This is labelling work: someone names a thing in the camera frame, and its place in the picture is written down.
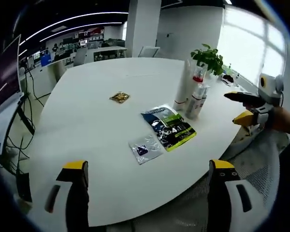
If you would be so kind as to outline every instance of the clear plastic bag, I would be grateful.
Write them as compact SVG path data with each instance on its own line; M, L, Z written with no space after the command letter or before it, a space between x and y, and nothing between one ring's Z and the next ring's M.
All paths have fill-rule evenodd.
M159 143L153 135L147 135L129 142L129 146L139 164L150 161L162 154Z

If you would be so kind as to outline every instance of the green plant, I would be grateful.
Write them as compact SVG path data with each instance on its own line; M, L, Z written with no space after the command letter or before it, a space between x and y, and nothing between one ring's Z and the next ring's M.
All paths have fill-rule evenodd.
M220 75L223 73L223 57L218 55L217 49L211 49L211 47L207 44L202 44L207 48L206 51L201 49L196 49L191 52L191 58L197 61L197 65L204 67L205 64L208 65L207 70L213 70L214 75Z

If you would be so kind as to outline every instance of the computer monitor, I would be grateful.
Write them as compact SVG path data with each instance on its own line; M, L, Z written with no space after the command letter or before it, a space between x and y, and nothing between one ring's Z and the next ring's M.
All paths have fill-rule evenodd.
M0 107L11 98L21 95L18 77L18 36L0 56Z

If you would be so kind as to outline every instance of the office chair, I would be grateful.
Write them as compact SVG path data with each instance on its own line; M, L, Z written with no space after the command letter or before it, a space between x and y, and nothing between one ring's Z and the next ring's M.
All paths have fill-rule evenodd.
M138 57L153 58L159 52L160 47L143 46Z
M86 47L79 48L77 50L77 52L75 54L75 58L74 58L73 67L84 64L86 53L87 53Z

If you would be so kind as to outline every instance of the white table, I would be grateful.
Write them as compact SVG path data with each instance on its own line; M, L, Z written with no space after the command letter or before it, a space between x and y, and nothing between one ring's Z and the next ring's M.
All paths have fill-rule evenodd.
M223 94L222 82L208 91L196 121L197 135L171 152L139 165L128 142L154 134L141 112L172 106L183 61L122 58L68 69L43 111L30 146L33 204L39 191L56 179L62 166L88 161L90 226L131 219L169 202L219 159L239 130L232 119L244 108ZM109 100L118 91L130 94L123 104Z

